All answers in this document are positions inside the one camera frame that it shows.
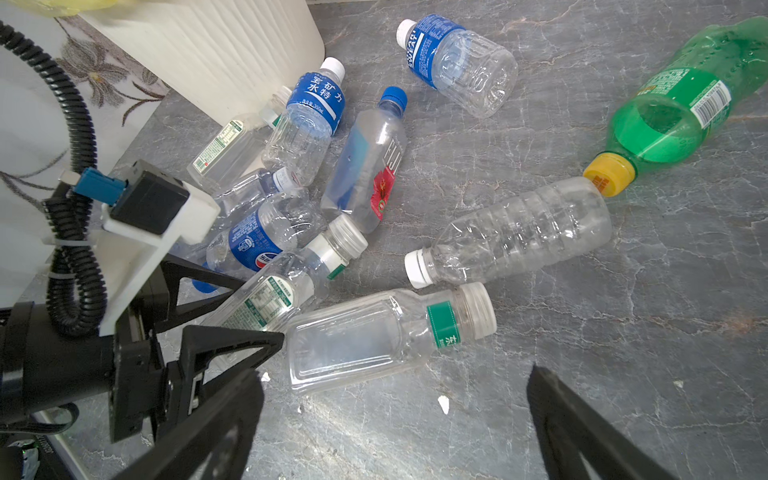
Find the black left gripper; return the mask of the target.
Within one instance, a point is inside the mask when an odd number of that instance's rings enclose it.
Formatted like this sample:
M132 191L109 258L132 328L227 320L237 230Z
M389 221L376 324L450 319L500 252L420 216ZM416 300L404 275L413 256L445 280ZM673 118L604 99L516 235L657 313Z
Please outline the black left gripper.
M156 333L213 312L244 285L170 254L157 272ZM137 311L127 309L110 335L70 338L54 327L44 305L17 303L1 311L1 430L62 433L79 416L77 401L101 393L108 396L114 442L137 434L145 419L162 413L165 420L184 420L200 407L117 477L190 479L200 472L203 479L240 479L264 406L256 369L284 340L278 332L188 326L178 359L165 367L162 390L159 345ZM52 408L69 411L71 419L34 420Z

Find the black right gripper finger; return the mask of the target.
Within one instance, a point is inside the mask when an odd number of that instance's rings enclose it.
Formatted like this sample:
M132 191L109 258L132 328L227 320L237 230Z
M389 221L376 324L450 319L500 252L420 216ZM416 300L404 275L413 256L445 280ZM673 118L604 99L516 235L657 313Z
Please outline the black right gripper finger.
M671 479L551 370L533 366L527 400L551 479Z

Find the clear square bottle green band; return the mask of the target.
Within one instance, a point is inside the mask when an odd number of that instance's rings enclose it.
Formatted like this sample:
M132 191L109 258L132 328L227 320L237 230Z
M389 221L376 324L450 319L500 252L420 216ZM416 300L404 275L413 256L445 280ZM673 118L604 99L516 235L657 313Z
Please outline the clear square bottle green band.
M330 282L367 247L354 222L341 215L302 249L278 254L202 324L283 333L293 317L328 297Z

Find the clear ribbed bottle white cap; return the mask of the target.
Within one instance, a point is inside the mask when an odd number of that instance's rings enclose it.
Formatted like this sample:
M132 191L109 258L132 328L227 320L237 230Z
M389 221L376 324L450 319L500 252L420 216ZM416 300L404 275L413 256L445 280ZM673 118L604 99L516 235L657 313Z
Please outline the clear ribbed bottle white cap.
M485 283L588 253L611 236L602 195L573 177L453 220L431 246L406 254L404 266L417 289Z

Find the clear bottle blue label white cap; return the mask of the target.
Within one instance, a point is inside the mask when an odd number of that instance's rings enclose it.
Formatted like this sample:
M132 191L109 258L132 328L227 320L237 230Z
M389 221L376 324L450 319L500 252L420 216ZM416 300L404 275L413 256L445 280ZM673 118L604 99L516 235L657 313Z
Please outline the clear bottle blue label white cap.
M509 50L437 14L402 20L396 41L414 75L479 119L501 108L517 80Z

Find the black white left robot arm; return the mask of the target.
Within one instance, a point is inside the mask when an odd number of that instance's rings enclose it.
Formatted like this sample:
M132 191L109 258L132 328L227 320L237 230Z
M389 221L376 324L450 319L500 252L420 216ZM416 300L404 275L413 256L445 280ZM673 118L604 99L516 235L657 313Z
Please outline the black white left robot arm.
M71 150L42 204L54 247L46 300L1 312L1 430L62 433L65 424L35 415L60 408L77 417L78 400L104 392L113 441L145 422L161 439L283 338L196 324L243 286L170 252L201 233L211 198L144 161L126 179L102 174L92 118L70 76L9 25L1 43L53 92Z

